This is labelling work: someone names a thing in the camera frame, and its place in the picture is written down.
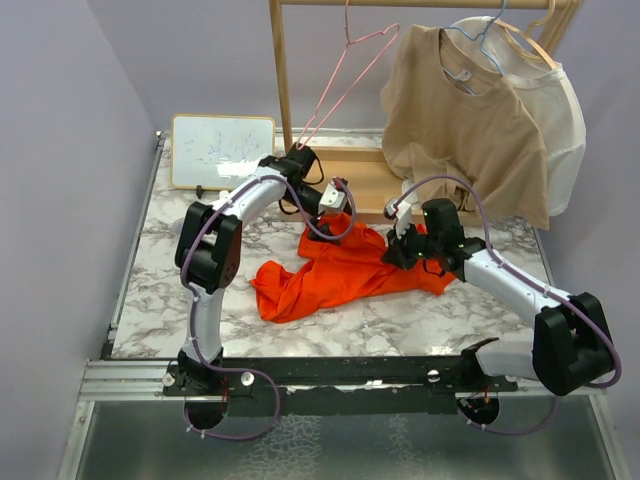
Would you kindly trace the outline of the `beige t-shirt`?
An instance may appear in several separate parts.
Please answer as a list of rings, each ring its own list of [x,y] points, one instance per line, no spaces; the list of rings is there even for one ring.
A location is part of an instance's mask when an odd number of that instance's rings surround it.
[[[508,81],[440,28],[411,26],[381,90],[389,168],[421,201],[448,198],[466,226],[519,216],[549,226],[547,149]]]

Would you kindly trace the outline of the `wooden clothes rack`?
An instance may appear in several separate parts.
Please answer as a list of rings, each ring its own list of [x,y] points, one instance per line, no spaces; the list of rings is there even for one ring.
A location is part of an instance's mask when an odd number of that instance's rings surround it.
[[[508,1],[506,9],[517,10],[545,10],[547,1]],[[475,8],[489,9],[501,7],[499,1],[464,1],[464,0],[405,0],[405,1],[305,1],[289,0],[287,4],[293,6],[358,6],[358,7],[387,7],[387,8]],[[288,72],[285,51],[285,33],[282,7],[286,2],[272,0],[269,2],[273,51],[278,86],[279,105],[282,123],[284,147],[290,149],[296,145],[291,121],[290,95],[288,86]],[[532,33],[536,40],[550,55],[554,54],[559,43],[566,35],[571,22],[577,15],[582,3],[580,1],[556,1],[556,10],[551,20],[544,26],[538,27]],[[347,174],[357,182],[354,196],[363,203],[361,209],[362,221],[365,223],[381,223],[382,195],[389,193],[392,188],[400,186],[400,180],[392,175],[379,147],[362,146],[316,146],[314,151],[328,167],[330,173]]]

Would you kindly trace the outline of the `aluminium table frame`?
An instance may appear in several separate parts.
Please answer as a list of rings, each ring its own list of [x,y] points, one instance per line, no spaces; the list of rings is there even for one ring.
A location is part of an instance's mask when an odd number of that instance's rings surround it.
[[[250,442],[202,439],[186,429],[183,404],[163,395],[161,378],[185,336],[188,296],[173,264],[178,220],[191,195],[169,184],[167,142],[158,145],[137,237],[107,343],[88,363],[63,479],[627,479],[630,471],[607,398],[582,391],[550,412],[534,383],[501,399],[500,433],[457,415],[391,413],[286,415]],[[525,326],[489,296],[454,284],[359,300],[287,325],[261,321],[249,281],[275,259],[290,269],[300,233],[268,214],[245,236],[222,326],[232,357],[446,355],[485,334],[523,335]],[[503,431],[514,429],[516,437]]]

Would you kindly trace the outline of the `white t-shirt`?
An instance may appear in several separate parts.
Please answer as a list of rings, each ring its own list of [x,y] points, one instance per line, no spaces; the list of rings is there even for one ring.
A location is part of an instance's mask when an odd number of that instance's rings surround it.
[[[482,31],[489,16],[467,17],[453,25],[471,36]],[[448,31],[450,39],[478,65],[497,72],[493,64],[460,32]],[[544,63],[521,59],[505,42],[493,24],[485,49],[500,63],[503,76],[537,124],[547,149],[547,205],[551,217],[568,207],[586,150],[586,126],[574,88],[560,63],[550,69]]]

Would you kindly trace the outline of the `wooden hanger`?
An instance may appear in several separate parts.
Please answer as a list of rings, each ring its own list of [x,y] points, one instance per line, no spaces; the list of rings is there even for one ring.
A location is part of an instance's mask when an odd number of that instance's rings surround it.
[[[556,1],[548,0],[547,13],[544,17],[529,23],[525,31],[503,20],[496,19],[494,24],[501,32],[506,44],[523,60],[534,63],[544,63],[550,69],[556,69],[559,64],[551,55],[532,38],[532,33],[538,27],[546,25],[556,10]]]

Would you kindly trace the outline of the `small whiteboard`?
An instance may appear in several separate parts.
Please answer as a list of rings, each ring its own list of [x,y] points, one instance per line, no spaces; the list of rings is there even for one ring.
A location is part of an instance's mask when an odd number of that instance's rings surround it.
[[[233,190],[274,153],[276,127],[264,116],[176,114],[170,136],[174,188]]]

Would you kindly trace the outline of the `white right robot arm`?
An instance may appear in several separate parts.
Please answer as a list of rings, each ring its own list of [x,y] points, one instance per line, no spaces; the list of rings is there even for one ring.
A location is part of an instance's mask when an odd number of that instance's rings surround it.
[[[466,348],[459,367],[461,383],[481,391],[497,376],[540,382],[565,396],[598,378],[616,375],[620,364],[599,300],[584,292],[571,295],[515,267],[489,244],[468,237],[456,208],[447,199],[422,206],[425,229],[412,220],[411,206],[390,200],[384,215],[394,225],[387,234],[384,263],[410,270],[435,262],[438,275],[453,275],[490,294],[533,328],[531,339],[492,337]]]

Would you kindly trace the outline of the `black mounting rail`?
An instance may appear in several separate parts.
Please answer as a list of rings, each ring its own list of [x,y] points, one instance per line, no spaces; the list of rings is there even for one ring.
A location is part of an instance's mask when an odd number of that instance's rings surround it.
[[[456,397],[514,392],[461,356],[224,358],[217,370],[173,361],[166,397],[232,416],[453,414]]]

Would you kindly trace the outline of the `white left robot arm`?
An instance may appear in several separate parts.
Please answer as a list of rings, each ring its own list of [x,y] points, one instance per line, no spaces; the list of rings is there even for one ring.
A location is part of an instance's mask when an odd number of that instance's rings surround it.
[[[330,212],[353,213],[348,182],[337,177],[324,191],[316,190],[305,177],[317,159],[308,146],[294,146],[282,157],[267,155],[228,197],[211,205],[194,202],[187,209],[175,264],[181,283],[192,294],[192,303],[177,362],[178,371],[195,392],[214,392],[223,376],[222,302],[240,266],[244,228],[271,204],[286,201],[297,206],[317,238],[337,244],[346,235],[331,232],[320,221]]]

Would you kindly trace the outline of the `orange t-shirt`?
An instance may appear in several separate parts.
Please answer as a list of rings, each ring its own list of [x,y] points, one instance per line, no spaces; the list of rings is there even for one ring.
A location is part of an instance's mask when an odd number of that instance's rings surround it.
[[[297,254],[306,263],[298,271],[269,260],[251,280],[262,320],[288,323],[361,298],[413,290],[441,295],[455,280],[435,260],[409,270],[383,263],[385,240],[361,222],[338,244],[315,241],[310,234],[305,229],[300,236]]]

